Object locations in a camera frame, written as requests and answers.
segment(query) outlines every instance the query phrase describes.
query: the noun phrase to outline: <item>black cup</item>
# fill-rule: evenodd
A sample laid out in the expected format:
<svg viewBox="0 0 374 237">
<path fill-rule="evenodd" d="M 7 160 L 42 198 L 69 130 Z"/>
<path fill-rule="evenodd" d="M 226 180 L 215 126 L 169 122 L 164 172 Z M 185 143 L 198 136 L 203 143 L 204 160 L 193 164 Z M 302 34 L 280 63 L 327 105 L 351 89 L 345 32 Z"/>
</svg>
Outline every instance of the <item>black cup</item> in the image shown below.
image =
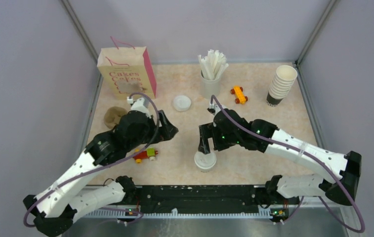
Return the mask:
<svg viewBox="0 0 374 237">
<path fill-rule="evenodd" d="M 270 92 L 267 94 L 267 105 L 271 107 L 277 106 L 283 99 L 276 99 L 270 95 Z"/>
</svg>

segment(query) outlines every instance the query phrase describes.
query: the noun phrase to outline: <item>table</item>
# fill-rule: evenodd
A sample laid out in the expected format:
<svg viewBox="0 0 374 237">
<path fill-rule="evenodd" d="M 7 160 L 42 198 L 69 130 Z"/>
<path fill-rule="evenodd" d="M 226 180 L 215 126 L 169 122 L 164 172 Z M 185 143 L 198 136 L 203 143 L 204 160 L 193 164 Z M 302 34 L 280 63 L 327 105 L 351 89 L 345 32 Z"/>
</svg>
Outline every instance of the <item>table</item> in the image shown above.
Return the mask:
<svg viewBox="0 0 374 237">
<path fill-rule="evenodd" d="M 280 65 L 291 63 L 232 63 L 225 71 L 219 101 L 241 117 L 252 121 L 267 120 L 289 134 L 316 145 L 313 130 L 297 82 L 288 96 L 276 107 L 266 104 L 268 87 L 275 70 Z M 207 111 L 209 100 L 200 93 L 200 66 L 198 64 L 154 65 L 157 80 L 157 98 L 154 100 L 159 110 L 163 110 L 169 121 L 179 132 L 170 141 L 153 145 L 159 154 L 155 161 L 144 160 L 136 164 L 133 159 L 111 167 L 96 176 L 89 184 L 102 185 L 107 178 L 127 175 L 133 177 L 136 185 L 237 185 L 265 184 L 273 175 L 299 176 L 313 173 L 284 158 L 256 151 L 247 151 L 240 146 L 216 152 L 217 163 L 213 170 L 204 173 L 194 163 L 194 154 L 199 144 L 199 125 L 209 123 L 213 116 Z M 235 104 L 235 96 L 230 94 L 233 86 L 244 89 L 249 101 L 244 105 Z M 191 108 L 178 112 L 171 105 L 176 95 L 186 95 Z M 123 100 L 115 99 L 104 81 L 95 109 L 88 142 L 100 133 L 109 130 L 103 123 L 108 108 L 119 106 L 130 109 Z"/>
</svg>

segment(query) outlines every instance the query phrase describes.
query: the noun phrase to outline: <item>gray floor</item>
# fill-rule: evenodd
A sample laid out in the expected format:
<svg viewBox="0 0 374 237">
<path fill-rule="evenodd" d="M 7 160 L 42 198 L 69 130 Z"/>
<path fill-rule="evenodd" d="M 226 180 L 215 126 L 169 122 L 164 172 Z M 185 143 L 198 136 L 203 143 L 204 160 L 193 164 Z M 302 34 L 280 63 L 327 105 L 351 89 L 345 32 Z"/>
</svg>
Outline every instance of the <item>gray floor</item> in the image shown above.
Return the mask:
<svg viewBox="0 0 374 237">
<path fill-rule="evenodd" d="M 105 219 L 82 218 L 63 237 L 346 237 L 345 229 L 325 208 L 302 208 L 290 222 L 273 226 L 250 219 L 144 219 L 124 227 Z"/>
</svg>

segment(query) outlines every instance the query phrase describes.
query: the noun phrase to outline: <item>yellow toy car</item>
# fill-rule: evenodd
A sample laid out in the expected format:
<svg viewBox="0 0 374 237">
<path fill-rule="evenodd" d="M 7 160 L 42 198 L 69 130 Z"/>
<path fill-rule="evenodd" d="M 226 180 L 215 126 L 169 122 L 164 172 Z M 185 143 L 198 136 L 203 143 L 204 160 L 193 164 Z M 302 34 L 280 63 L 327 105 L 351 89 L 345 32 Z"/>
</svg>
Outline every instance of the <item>yellow toy car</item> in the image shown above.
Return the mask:
<svg viewBox="0 0 374 237">
<path fill-rule="evenodd" d="M 233 95 L 235 94 L 236 95 L 236 99 L 235 99 L 235 103 L 236 104 L 244 104 L 246 101 L 248 101 L 248 97 L 247 96 L 244 96 L 244 94 L 242 93 L 244 89 L 242 87 L 239 87 L 239 86 L 234 86 L 233 89 L 230 90 L 230 93 Z"/>
</svg>

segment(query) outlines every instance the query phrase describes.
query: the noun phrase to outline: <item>robotic arm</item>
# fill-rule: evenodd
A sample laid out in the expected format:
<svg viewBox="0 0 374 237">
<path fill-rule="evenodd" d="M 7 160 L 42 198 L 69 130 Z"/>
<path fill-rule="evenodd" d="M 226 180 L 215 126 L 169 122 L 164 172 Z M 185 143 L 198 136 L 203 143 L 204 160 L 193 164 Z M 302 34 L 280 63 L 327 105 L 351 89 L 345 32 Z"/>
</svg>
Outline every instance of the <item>robotic arm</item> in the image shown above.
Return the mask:
<svg viewBox="0 0 374 237">
<path fill-rule="evenodd" d="M 23 202 L 28 210 L 46 193 L 55 190 L 31 210 L 31 214 L 36 217 L 34 224 L 43 234 L 49 237 L 58 236 L 79 218 L 96 209 L 135 198 L 135 186 L 127 176 L 119 177 L 115 182 L 95 191 L 77 195 L 90 180 L 103 171 L 95 172 L 96 169 L 121 162 L 129 151 L 141 144 L 167 141 L 178 132 L 162 110 L 158 111 L 161 126 L 156 128 L 157 125 L 147 109 L 149 101 L 145 98 L 127 100 L 131 104 L 131 110 L 121 118 L 120 124 L 110 131 L 96 135 L 75 163 L 46 190 L 36 196 L 25 197 Z M 91 174 L 59 187 L 59 184 L 72 177 L 90 172 Z"/>
<path fill-rule="evenodd" d="M 224 113 L 221 112 L 222 109 L 224 109 L 234 121 L 246 129 L 265 138 L 298 147 L 300 148 L 300 152 L 251 136 L 234 125 Z M 214 119 L 211 123 L 199 126 L 199 152 L 204 154 L 210 153 L 208 139 L 212 138 L 216 151 L 222 151 L 234 145 L 239 145 L 247 150 L 260 151 L 262 153 L 284 157 L 294 163 L 313 170 L 316 174 L 299 177 L 273 176 L 271 181 L 265 184 L 267 192 L 273 195 L 280 194 L 284 198 L 297 196 L 327 197 L 336 203 L 351 205 L 348 198 L 328 172 L 313 159 L 305 155 L 304 152 L 316 156 L 323 162 L 334 175 L 339 178 L 353 199 L 356 195 L 360 178 L 360 154 L 350 151 L 348 154 L 344 155 L 321 149 L 287 134 L 276 125 L 262 119 L 247 122 L 235 111 L 227 109 L 224 106 L 220 108 L 217 104 L 210 104 L 208 111 L 214 115 Z"/>
</svg>

